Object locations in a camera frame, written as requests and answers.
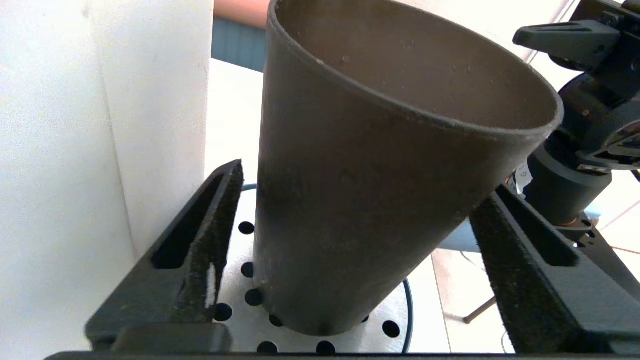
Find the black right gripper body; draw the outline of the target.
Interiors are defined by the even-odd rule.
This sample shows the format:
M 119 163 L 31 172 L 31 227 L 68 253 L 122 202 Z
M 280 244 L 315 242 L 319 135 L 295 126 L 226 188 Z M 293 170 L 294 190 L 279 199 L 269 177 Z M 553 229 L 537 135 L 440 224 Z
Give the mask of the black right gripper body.
M 565 117 L 558 136 L 567 165 L 583 172 L 639 168 L 639 36 L 620 30 L 614 45 L 595 45 L 597 68 L 560 91 Z

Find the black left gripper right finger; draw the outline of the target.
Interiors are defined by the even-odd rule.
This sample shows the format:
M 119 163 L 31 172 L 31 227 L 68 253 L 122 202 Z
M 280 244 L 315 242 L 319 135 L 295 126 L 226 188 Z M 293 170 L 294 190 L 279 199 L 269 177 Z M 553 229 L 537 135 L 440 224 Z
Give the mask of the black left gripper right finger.
M 638 354 L 639 303 L 537 210 L 499 186 L 470 215 L 518 354 Z

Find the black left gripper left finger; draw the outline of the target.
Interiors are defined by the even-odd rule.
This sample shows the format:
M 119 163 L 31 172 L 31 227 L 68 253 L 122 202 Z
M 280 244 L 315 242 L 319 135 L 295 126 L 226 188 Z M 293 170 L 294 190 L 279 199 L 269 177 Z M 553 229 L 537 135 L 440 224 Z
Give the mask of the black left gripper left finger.
M 86 323 L 93 350 L 128 326 L 213 321 L 242 187 L 240 160 L 206 178 Z

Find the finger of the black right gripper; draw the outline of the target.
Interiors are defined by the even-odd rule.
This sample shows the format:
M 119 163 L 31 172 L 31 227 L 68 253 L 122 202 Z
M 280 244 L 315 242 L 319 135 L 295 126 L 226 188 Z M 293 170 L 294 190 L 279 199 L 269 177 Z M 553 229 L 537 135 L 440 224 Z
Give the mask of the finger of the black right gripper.
M 547 23 L 519 28 L 513 43 L 559 59 L 560 66 L 594 71 L 605 62 L 621 32 L 596 20 Z

